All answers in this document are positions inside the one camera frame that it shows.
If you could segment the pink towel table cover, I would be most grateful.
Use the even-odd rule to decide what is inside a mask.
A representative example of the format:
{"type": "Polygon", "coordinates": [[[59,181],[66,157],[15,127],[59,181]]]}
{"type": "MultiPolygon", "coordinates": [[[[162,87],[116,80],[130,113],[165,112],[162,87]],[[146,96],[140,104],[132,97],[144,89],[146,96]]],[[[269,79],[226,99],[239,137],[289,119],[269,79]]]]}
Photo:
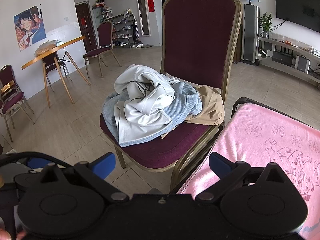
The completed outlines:
{"type": "Polygon", "coordinates": [[[265,107],[244,103],[219,134],[210,152],[253,167],[275,162],[308,207],[299,234],[319,239],[319,131],[265,107]]]}

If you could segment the wooden round table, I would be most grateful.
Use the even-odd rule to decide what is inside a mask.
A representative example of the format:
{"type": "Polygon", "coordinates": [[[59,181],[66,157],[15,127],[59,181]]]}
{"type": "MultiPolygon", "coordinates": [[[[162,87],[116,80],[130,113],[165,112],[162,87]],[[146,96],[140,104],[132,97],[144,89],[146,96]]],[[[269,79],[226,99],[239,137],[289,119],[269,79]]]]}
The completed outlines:
{"type": "MultiPolygon", "coordinates": [[[[52,48],[51,50],[48,50],[47,52],[33,58],[32,60],[30,60],[29,62],[27,62],[26,64],[24,64],[21,69],[25,69],[29,66],[31,66],[32,64],[36,63],[37,61],[40,61],[42,59],[44,59],[45,57],[48,57],[49,55],[59,51],[60,49],[64,49],[65,47],[67,46],[70,46],[76,42],[79,42],[79,41],[82,41],[84,40],[86,37],[85,36],[80,36],[80,37],[77,37],[77,38],[74,38],[68,42],[65,42],[55,48],[52,48]]],[[[76,62],[73,60],[73,58],[71,57],[71,55],[69,54],[68,51],[65,52],[66,56],[69,58],[69,60],[71,61],[71,63],[73,64],[73,66],[76,68],[77,72],[80,74],[80,76],[85,80],[85,82],[90,86],[91,83],[88,81],[88,79],[84,76],[84,74],[81,72],[80,68],[78,67],[78,65],[76,64],[76,62]]],[[[57,58],[54,57],[54,62],[55,62],[55,65],[56,65],[56,69],[58,71],[58,74],[60,76],[60,80],[62,81],[62,84],[67,92],[67,95],[71,101],[72,104],[75,104],[70,92],[69,92],[69,89],[66,85],[66,82],[65,80],[63,79],[63,75],[61,73],[61,70],[60,70],[60,67],[59,67],[59,64],[58,64],[58,61],[57,61],[57,58]]],[[[47,98],[47,102],[48,102],[48,107],[50,108],[51,107],[51,104],[50,104],[50,99],[49,99],[49,94],[48,94],[48,87],[47,87],[47,78],[46,78],[46,67],[45,67],[45,63],[42,64],[42,70],[43,70],[43,79],[44,79],[44,88],[45,88],[45,92],[46,92],[46,98],[47,98]]]]}

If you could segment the light blue knit sweater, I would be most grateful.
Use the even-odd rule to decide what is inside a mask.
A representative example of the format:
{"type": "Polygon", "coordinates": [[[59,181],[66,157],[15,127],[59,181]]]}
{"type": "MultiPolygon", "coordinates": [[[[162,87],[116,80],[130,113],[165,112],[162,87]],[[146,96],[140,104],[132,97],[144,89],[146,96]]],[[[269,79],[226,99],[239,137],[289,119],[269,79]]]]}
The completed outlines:
{"type": "Polygon", "coordinates": [[[170,132],[176,126],[184,122],[190,115],[196,115],[202,110],[202,103],[198,92],[189,84],[179,82],[172,85],[175,91],[175,99],[161,111],[165,121],[170,122],[160,125],[152,123],[150,126],[134,124],[127,120],[122,121],[124,115],[123,105],[129,100],[129,94],[124,91],[120,94],[110,94],[103,105],[103,120],[111,135],[121,147],[149,142],[164,133],[170,132]]]}

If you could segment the left maroon chair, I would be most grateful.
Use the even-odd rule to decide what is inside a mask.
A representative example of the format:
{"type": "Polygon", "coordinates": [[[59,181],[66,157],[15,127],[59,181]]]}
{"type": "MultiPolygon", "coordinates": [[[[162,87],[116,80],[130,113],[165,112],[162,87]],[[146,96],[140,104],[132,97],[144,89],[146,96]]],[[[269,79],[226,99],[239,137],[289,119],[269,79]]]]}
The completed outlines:
{"type": "Polygon", "coordinates": [[[28,107],[31,113],[34,111],[29,106],[24,92],[20,89],[13,68],[10,64],[1,68],[0,72],[1,80],[1,117],[4,118],[5,126],[8,132],[8,136],[11,142],[13,142],[12,135],[9,128],[9,122],[12,123],[12,128],[15,129],[13,116],[22,110],[32,124],[35,124],[31,116],[24,109],[28,107]]]}

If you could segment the black wall television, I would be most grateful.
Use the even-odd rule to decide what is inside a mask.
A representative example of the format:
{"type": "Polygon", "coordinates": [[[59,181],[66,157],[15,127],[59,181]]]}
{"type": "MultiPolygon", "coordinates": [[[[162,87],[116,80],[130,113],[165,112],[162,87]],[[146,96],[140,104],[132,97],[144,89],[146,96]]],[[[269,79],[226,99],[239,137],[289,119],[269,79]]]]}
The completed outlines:
{"type": "Polygon", "coordinates": [[[276,0],[276,17],[319,32],[319,0],[276,0]]]}

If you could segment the standing mirror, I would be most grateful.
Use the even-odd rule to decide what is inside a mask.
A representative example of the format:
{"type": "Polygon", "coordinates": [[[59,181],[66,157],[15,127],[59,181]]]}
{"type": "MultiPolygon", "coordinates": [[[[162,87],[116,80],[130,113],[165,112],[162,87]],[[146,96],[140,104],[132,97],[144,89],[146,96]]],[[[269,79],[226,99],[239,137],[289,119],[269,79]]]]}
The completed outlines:
{"type": "Polygon", "coordinates": [[[146,0],[137,0],[140,28],[142,36],[151,36],[149,17],[148,17],[148,4],[146,0]]]}

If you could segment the far maroon chair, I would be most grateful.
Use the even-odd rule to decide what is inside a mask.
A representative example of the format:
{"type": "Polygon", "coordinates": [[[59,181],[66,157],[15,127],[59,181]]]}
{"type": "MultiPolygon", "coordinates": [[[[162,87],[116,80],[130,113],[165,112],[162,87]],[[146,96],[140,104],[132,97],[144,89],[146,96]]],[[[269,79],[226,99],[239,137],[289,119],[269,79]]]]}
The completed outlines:
{"type": "Polygon", "coordinates": [[[113,56],[116,60],[119,67],[122,67],[120,64],[120,61],[116,57],[114,51],[113,51],[113,23],[111,21],[104,21],[103,23],[99,24],[98,26],[98,38],[99,38],[99,44],[98,48],[93,49],[92,51],[87,52],[83,59],[85,61],[85,68],[87,72],[87,76],[89,77],[88,73],[88,67],[87,67],[87,60],[98,58],[98,66],[100,70],[101,78],[104,78],[101,63],[107,67],[107,64],[103,61],[103,56],[113,56]]]}

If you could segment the anime wall poster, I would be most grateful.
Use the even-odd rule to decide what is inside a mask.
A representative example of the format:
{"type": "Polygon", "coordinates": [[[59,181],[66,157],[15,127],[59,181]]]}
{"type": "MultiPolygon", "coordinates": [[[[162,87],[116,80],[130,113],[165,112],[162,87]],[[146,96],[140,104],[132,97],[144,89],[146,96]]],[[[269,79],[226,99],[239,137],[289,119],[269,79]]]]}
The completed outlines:
{"type": "Polygon", "coordinates": [[[14,24],[20,51],[46,38],[42,11],[38,6],[14,16],[14,24]]]}

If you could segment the metal shoe rack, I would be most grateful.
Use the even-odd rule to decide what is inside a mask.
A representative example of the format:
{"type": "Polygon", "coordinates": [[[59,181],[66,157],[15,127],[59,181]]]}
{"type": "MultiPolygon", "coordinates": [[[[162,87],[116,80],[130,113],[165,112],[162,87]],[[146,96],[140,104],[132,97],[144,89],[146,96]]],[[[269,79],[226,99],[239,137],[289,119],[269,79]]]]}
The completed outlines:
{"type": "Polygon", "coordinates": [[[112,22],[112,42],[114,47],[132,48],[136,43],[136,19],[132,13],[123,13],[107,19],[112,22]]]}

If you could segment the potted green plant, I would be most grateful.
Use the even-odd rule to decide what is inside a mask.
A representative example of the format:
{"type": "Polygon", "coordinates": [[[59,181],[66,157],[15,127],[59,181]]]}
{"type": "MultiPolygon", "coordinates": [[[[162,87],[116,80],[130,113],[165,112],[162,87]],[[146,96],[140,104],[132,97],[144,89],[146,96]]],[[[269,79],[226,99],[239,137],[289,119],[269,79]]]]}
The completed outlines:
{"type": "Polygon", "coordinates": [[[262,30],[261,36],[263,38],[269,38],[271,23],[272,13],[266,12],[259,18],[259,28],[262,30]]]}

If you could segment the grey tower speaker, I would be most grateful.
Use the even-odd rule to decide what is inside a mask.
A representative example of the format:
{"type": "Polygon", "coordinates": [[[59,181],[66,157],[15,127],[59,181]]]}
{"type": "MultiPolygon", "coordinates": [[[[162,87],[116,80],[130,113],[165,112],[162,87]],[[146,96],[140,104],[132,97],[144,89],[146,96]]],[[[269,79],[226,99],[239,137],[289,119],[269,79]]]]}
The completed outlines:
{"type": "Polygon", "coordinates": [[[258,49],[260,8],[252,4],[244,4],[242,17],[242,55],[241,59],[255,64],[258,49]]]}

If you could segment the grey tv console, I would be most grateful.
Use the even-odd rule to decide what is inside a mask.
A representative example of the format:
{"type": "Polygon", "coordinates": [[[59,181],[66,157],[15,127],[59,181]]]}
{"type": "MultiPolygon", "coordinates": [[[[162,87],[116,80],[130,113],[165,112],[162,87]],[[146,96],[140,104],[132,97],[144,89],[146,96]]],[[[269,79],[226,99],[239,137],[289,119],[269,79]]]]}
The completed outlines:
{"type": "Polygon", "coordinates": [[[256,62],[319,87],[319,49],[287,37],[257,38],[256,62]]]}

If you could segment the maroon banquet chair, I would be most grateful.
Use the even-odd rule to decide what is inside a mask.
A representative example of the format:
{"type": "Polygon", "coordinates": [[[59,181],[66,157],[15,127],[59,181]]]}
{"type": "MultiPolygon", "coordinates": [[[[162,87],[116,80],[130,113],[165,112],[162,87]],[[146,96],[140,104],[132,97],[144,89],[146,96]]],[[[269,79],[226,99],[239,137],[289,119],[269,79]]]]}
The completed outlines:
{"type": "MultiPolygon", "coordinates": [[[[166,0],[163,5],[161,73],[191,86],[207,85],[227,98],[230,70],[242,18],[239,0],[166,0]]],[[[172,171],[175,187],[212,146],[225,122],[216,126],[181,123],[164,139],[121,147],[108,130],[103,115],[100,127],[115,146],[120,165],[125,157],[149,172],[172,171]]]]}

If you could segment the beige garment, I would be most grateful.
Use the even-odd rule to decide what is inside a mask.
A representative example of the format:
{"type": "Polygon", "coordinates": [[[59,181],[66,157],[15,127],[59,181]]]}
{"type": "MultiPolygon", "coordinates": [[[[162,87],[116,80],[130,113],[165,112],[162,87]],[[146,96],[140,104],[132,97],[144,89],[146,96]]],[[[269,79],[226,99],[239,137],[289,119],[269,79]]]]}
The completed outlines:
{"type": "Polygon", "coordinates": [[[220,93],[207,85],[191,86],[186,82],[172,85],[175,99],[165,107],[164,112],[171,118],[171,124],[158,135],[164,139],[181,123],[216,126],[225,118],[225,108],[220,93]]]}

